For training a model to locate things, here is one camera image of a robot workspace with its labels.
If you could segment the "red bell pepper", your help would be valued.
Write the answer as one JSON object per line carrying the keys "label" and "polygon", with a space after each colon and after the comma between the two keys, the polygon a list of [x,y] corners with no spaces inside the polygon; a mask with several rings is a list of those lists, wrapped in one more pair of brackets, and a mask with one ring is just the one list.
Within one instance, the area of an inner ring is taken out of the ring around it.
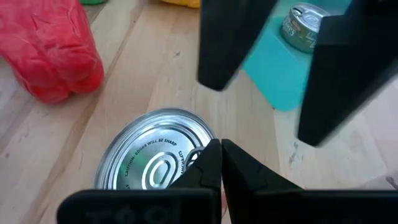
{"label": "red bell pepper", "polygon": [[0,56],[37,100],[97,90],[104,68],[79,0],[0,0]]}

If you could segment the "yellow toy vegetable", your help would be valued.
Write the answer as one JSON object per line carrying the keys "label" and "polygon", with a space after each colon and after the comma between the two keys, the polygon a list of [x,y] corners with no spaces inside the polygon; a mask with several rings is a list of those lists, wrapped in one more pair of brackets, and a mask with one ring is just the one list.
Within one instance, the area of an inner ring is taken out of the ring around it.
{"label": "yellow toy vegetable", "polygon": [[186,6],[190,8],[198,9],[201,5],[201,0],[161,0],[169,4],[175,4],[179,6]]}

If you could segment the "food can green label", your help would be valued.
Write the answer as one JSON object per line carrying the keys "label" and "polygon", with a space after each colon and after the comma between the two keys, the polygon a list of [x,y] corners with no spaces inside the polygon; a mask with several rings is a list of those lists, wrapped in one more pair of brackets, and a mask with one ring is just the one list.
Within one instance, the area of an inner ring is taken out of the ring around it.
{"label": "food can green label", "polygon": [[330,13],[306,2],[297,2],[284,17],[280,27],[283,39],[301,52],[312,54],[321,21]]}

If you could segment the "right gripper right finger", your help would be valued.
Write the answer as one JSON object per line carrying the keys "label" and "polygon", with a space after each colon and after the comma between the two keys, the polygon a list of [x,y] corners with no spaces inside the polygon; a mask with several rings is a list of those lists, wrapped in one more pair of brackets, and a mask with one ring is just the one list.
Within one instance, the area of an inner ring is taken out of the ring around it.
{"label": "right gripper right finger", "polygon": [[232,224],[398,224],[398,190],[305,190],[221,142]]}

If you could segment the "metal food can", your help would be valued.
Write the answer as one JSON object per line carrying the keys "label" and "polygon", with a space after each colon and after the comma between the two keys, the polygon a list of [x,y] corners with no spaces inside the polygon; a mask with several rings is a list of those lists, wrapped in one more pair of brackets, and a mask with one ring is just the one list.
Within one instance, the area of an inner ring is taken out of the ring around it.
{"label": "metal food can", "polygon": [[94,187],[157,190],[169,187],[215,138],[199,116],[162,108],[129,123],[111,142],[97,168]]}

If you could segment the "teal plastic tray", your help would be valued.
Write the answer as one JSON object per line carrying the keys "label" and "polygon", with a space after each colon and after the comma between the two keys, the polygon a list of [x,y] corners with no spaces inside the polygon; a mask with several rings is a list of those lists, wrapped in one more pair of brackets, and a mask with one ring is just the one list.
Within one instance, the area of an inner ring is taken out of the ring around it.
{"label": "teal plastic tray", "polygon": [[311,53],[291,46],[280,33],[289,9],[299,2],[318,6],[332,15],[344,14],[352,0],[279,0],[243,63],[271,106],[290,111],[302,102],[312,61]]}

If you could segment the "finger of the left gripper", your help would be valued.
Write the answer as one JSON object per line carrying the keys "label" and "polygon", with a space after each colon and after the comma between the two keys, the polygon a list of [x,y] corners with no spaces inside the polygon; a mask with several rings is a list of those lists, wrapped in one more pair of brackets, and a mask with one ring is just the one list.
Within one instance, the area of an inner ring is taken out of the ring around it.
{"label": "finger of the left gripper", "polygon": [[277,0],[201,0],[197,80],[222,91],[254,47]]}
{"label": "finger of the left gripper", "polygon": [[321,144],[398,73],[398,0],[352,0],[322,19],[297,137]]}

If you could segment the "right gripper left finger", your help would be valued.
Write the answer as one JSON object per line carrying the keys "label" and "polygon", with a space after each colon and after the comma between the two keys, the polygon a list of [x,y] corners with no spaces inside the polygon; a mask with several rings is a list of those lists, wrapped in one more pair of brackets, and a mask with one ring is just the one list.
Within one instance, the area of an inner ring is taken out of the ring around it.
{"label": "right gripper left finger", "polygon": [[220,224],[220,141],[163,190],[82,190],[57,210],[57,224]]}

